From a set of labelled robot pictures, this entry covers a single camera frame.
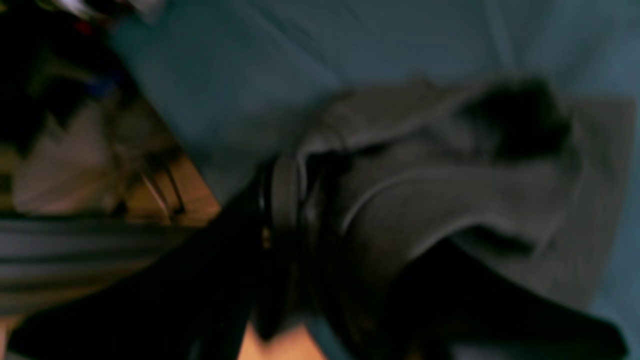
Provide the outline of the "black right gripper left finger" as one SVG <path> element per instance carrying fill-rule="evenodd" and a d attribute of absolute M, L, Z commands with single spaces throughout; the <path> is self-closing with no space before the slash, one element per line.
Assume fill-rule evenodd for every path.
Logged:
<path fill-rule="evenodd" d="M 295 223 L 282 156 L 205 227 L 7 220 L 8 342 L 32 360 L 233 360 L 271 269 L 264 231 Z"/>

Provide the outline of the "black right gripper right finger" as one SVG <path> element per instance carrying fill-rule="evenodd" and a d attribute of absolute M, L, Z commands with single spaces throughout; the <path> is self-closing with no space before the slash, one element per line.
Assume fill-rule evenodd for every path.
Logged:
<path fill-rule="evenodd" d="M 608 156 L 313 155 L 318 282 L 361 359 L 621 360 L 588 314 L 624 200 Z"/>

